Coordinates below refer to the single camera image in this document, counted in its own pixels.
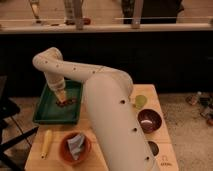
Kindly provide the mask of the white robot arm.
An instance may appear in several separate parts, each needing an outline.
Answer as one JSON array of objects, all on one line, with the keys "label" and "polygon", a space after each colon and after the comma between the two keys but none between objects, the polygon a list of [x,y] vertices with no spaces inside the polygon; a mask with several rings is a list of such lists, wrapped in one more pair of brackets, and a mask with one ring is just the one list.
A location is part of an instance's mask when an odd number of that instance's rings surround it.
[{"label": "white robot arm", "polygon": [[61,102],[67,99],[66,79],[83,84],[84,105],[109,171],[160,171],[132,108],[127,72],[65,61],[55,47],[35,55],[32,63]]}]

